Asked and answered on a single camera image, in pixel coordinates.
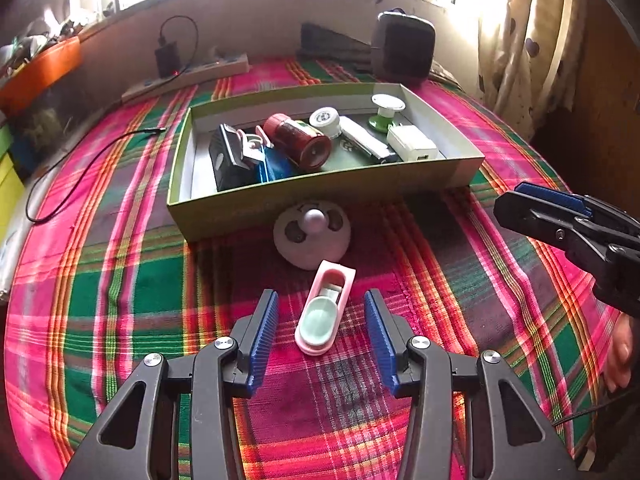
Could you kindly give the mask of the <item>person's right hand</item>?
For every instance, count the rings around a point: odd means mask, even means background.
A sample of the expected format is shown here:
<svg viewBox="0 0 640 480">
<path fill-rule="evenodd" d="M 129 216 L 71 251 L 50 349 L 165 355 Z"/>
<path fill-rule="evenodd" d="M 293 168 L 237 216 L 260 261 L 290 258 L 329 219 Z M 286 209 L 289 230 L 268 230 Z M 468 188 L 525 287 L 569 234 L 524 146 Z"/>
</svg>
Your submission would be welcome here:
<svg viewBox="0 0 640 480">
<path fill-rule="evenodd" d="M 639 321 L 622 313 L 614 326 L 603 370 L 610 393 L 627 388 L 639 359 Z"/>
</svg>

